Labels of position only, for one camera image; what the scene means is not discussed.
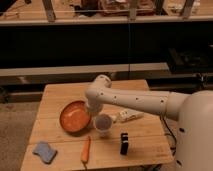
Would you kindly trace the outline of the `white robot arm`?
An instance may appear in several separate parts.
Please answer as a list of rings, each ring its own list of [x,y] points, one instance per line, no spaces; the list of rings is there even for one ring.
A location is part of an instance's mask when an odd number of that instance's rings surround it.
[[[97,115],[104,104],[150,113],[178,122],[175,171],[213,171],[213,91],[192,94],[171,91],[113,89],[106,75],[85,91],[87,110]]]

